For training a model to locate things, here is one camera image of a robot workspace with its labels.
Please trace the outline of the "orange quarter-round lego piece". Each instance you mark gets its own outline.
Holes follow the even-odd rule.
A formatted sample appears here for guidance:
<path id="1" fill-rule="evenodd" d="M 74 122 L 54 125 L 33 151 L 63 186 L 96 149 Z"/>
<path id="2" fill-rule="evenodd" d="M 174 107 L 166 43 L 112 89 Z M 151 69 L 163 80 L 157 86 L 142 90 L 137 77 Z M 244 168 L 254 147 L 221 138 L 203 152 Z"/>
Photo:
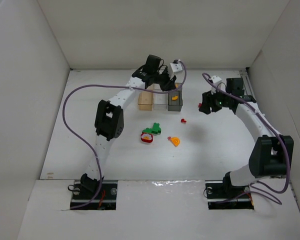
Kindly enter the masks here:
<path id="1" fill-rule="evenodd" d="M 180 145 L 180 139 L 178 137 L 171 137 L 170 138 L 171 143 L 175 146 L 178 147 Z"/>

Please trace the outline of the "orange curved lego piece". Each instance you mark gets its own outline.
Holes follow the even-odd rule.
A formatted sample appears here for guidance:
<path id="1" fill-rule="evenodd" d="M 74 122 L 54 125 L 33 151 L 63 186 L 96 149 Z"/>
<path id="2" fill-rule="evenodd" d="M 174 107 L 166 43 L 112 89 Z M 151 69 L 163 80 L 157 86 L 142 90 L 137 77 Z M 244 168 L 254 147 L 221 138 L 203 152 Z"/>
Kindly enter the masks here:
<path id="1" fill-rule="evenodd" d="M 178 95 L 174 95 L 171 97 L 171 100 L 172 101 L 177 101 L 179 99 L 179 96 Z"/>

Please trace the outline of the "amber transparent bin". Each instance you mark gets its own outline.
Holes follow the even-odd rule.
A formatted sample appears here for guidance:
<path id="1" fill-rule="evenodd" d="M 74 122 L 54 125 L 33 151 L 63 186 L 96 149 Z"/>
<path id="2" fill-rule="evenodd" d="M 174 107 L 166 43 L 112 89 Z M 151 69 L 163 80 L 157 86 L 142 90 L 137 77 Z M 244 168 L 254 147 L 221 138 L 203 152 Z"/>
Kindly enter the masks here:
<path id="1" fill-rule="evenodd" d="M 138 97 L 138 109 L 140 111 L 153 110 L 154 94 L 152 92 L 142 91 Z"/>

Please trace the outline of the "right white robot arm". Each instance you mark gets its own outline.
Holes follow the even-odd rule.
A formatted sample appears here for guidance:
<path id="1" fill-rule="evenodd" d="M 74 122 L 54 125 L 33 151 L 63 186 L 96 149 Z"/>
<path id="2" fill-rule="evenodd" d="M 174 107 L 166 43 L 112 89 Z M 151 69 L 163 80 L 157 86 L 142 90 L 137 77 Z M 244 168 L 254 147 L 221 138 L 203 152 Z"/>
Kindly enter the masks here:
<path id="1" fill-rule="evenodd" d="M 199 111 L 206 115 L 216 113 L 223 108 L 231 110 L 245 125 L 254 140 L 254 147 L 243 167 L 225 174 L 222 180 L 226 193 L 253 183 L 262 183 L 269 177 L 285 177 L 282 190 L 267 189 L 284 193 L 290 181 L 294 140 L 276 130 L 260 111 L 256 99 L 244 90 L 241 77 L 227 78 L 225 89 L 221 89 L 222 79 L 216 75 L 203 73 L 204 80 L 211 90 L 202 94 Z"/>

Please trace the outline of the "grey transparent bin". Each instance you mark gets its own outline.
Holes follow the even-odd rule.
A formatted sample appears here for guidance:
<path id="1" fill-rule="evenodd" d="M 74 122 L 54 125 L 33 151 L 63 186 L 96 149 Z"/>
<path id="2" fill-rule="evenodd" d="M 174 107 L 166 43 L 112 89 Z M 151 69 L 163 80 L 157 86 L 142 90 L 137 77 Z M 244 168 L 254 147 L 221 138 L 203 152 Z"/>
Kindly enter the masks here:
<path id="1" fill-rule="evenodd" d="M 179 99 L 177 101 L 172 101 L 171 97 L 178 95 Z M 170 112 L 180 112 L 183 107 L 183 96 L 182 96 L 182 87 L 176 91 L 168 93 L 168 104 L 167 110 Z"/>

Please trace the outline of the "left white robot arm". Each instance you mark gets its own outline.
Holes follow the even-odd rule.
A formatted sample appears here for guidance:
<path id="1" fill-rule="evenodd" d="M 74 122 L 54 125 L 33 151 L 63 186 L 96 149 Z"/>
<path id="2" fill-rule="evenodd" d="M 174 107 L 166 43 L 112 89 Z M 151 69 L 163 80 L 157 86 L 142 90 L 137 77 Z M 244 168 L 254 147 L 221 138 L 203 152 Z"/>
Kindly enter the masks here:
<path id="1" fill-rule="evenodd" d="M 80 187 L 90 193 L 100 190 L 104 178 L 103 168 L 108 159 L 110 149 L 124 129 L 124 110 L 135 99 L 139 91 L 153 93 L 150 86 L 157 84 L 160 91 L 157 94 L 175 92 L 176 73 L 184 70 L 179 60 L 169 65 L 161 64 L 163 60 L 155 55 L 149 55 L 146 62 L 135 70 L 120 91 L 108 100 L 101 100 L 97 105 L 94 122 L 96 138 L 92 148 L 95 159 L 91 160 L 85 173 L 80 178 Z"/>

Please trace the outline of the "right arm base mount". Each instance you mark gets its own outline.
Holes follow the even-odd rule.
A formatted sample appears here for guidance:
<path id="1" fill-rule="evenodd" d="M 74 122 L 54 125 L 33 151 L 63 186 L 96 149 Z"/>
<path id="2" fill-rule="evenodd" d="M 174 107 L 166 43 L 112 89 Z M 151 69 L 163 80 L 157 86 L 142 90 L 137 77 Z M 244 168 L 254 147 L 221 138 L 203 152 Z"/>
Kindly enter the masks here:
<path id="1" fill-rule="evenodd" d="M 209 210 L 253 210 L 254 204 L 248 186 L 226 189 L 222 180 L 206 180 L 203 195 Z"/>

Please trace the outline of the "clear transparent bin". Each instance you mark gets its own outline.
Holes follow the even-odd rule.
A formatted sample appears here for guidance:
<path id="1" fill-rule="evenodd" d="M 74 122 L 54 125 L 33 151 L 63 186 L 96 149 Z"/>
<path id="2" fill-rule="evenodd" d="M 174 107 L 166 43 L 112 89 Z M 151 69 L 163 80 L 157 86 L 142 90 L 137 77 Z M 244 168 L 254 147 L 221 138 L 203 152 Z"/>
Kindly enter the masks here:
<path id="1" fill-rule="evenodd" d="M 162 91 L 159 84 L 153 85 L 153 109 L 156 111 L 166 111 L 168 109 L 168 94 Z"/>

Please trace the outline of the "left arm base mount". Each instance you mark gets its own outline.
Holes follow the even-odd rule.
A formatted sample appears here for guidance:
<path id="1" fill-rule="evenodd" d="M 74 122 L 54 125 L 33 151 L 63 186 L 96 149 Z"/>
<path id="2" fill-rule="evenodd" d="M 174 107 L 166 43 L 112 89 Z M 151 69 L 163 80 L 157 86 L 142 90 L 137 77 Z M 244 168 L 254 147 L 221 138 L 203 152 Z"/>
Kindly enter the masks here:
<path id="1" fill-rule="evenodd" d="M 118 181 L 105 180 L 98 195 L 93 198 L 94 193 L 89 192 L 80 186 L 79 181 L 70 184 L 67 187 L 71 192 L 70 209 L 71 210 L 94 210 L 94 211 L 112 211 L 117 207 Z"/>

